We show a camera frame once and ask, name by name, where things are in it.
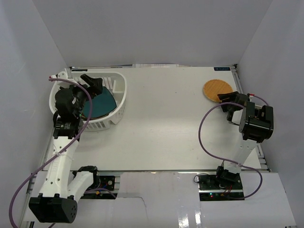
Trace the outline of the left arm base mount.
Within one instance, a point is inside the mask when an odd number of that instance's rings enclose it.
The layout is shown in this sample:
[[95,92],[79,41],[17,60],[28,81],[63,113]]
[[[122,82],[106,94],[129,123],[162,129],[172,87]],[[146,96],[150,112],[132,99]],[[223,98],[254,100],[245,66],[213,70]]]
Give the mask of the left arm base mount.
[[114,200],[117,197],[115,193],[115,176],[98,176],[99,186],[98,189],[103,188],[106,190],[95,190],[85,193],[81,199],[87,200]]

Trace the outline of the grey deer pattern plate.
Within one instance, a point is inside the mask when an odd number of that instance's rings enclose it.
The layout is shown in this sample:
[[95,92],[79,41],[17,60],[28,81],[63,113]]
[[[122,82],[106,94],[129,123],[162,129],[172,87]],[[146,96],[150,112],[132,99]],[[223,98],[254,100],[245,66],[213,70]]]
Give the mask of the grey deer pattern plate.
[[97,116],[97,117],[91,117],[91,120],[95,120],[95,119],[102,119],[104,117],[107,117],[109,114],[106,115],[102,115],[102,116]]

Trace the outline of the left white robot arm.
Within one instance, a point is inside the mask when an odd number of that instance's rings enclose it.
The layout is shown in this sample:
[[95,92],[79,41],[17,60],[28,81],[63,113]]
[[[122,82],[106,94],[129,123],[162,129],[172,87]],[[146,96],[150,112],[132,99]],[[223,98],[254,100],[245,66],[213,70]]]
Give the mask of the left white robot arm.
[[53,115],[53,157],[45,181],[37,197],[29,200],[29,208],[41,223],[72,223],[77,214],[78,201],[87,190],[100,185],[96,166],[81,167],[69,181],[71,163],[80,135],[88,123],[84,123],[81,114],[86,102],[103,92],[103,80],[81,75],[85,84],[70,79],[51,77],[51,81],[65,82],[55,93],[56,111]]

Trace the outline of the dark teal angular plate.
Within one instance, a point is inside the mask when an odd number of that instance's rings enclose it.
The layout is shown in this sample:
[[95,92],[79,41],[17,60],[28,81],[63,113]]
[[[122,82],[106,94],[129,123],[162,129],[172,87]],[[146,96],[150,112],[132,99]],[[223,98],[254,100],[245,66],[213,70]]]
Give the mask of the dark teal angular plate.
[[92,99],[93,109],[91,117],[110,114],[117,108],[116,101],[111,92],[103,86],[103,92]]

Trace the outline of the orange woven round plate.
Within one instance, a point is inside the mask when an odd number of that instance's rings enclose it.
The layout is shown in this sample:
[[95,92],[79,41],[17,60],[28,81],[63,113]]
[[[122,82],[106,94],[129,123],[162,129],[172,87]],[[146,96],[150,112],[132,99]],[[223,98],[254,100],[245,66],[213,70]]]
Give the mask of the orange woven round plate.
[[203,94],[211,101],[219,103],[218,94],[232,93],[231,85],[220,79],[212,79],[207,81],[203,86]]

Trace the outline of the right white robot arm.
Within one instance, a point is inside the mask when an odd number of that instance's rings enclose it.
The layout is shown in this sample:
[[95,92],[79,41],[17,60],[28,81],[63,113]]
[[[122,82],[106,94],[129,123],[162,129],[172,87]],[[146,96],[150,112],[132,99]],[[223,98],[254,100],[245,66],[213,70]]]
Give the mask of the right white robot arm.
[[231,92],[218,94],[222,111],[227,113],[227,121],[237,125],[241,134],[234,148],[234,155],[218,166],[215,185],[219,189],[233,186],[240,180],[241,165],[250,153],[264,140],[268,140],[274,131],[274,109],[268,104],[258,106],[250,101],[251,94]]

